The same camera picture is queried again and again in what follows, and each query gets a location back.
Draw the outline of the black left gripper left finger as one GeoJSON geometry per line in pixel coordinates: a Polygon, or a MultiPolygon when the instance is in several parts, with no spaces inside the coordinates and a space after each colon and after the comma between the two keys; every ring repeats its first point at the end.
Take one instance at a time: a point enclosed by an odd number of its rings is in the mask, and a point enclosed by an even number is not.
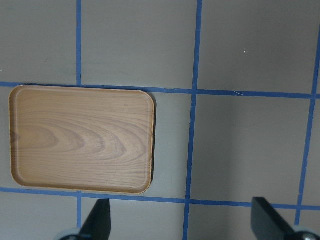
{"type": "Polygon", "coordinates": [[[111,234],[109,199],[98,199],[78,233],[80,240],[108,240],[111,234]]]}

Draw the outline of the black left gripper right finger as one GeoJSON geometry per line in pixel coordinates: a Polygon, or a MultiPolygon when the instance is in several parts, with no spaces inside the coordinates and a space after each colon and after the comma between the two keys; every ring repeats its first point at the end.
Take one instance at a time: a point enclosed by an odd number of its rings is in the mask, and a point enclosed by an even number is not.
{"type": "Polygon", "coordinates": [[[251,201],[251,229],[257,240],[299,240],[295,231],[264,197],[251,201]]]}

